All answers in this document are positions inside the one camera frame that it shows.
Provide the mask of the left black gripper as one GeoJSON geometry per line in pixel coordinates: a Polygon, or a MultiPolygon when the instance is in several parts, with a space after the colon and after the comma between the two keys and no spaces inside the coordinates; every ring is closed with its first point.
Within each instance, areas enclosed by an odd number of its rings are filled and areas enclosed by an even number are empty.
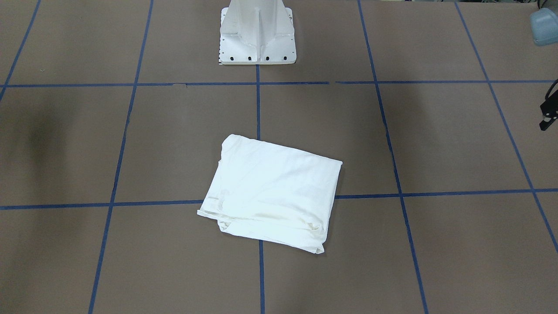
{"type": "Polygon", "coordinates": [[[546,131],[558,119],[558,91],[552,91],[546,95],[540,109],[543,117],[539,128],[540,131],[546,131]]]}

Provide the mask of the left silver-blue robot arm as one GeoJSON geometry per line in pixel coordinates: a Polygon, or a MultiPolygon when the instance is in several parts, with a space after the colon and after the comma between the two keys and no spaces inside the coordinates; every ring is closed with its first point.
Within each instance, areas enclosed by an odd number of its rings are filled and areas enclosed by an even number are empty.
{"type": "MultiPolygon", "coordinates": [[[[557,6],[541,6],[538,11],[530,15],[531,31],[536,46],[546,46],[558,42],[558,13],[557,6]]],[[[544,102],[540,105],[543,116],[539,128],[546,131],[550,125],[557,121],[558,117],[558,80],[554,80],[544,96],[544,102]]]]}

